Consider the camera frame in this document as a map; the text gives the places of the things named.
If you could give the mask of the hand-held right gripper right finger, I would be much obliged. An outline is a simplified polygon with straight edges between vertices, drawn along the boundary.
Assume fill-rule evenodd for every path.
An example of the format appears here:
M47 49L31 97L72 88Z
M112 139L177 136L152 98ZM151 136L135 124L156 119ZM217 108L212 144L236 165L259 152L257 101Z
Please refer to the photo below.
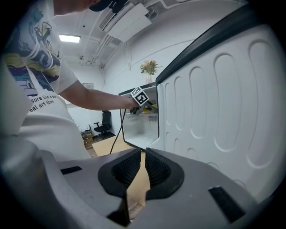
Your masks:
M276 181L230 179L209 164L146 149L151 182L134 229L246 229L268 206Z

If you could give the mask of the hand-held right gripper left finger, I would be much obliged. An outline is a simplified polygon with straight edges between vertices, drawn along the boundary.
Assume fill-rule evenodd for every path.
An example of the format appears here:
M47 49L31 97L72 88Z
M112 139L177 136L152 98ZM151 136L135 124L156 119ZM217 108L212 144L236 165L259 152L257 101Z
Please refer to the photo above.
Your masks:
M52 153L35 149L33 166L42 173L39 186L51 229L140 229L129 221L126 187L105 165L126 158L141 160L140 149L83 160L56 162Z

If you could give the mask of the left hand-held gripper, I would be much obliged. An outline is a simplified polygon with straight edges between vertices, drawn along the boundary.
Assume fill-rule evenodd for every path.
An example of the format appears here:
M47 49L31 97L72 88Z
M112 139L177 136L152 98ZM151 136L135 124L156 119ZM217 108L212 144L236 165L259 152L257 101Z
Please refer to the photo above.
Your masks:
M149 97L144 90L139 86L131 91L129 98L134 99L139 107L130 110L130 114L139 115L143 112L146 103L149 101Z

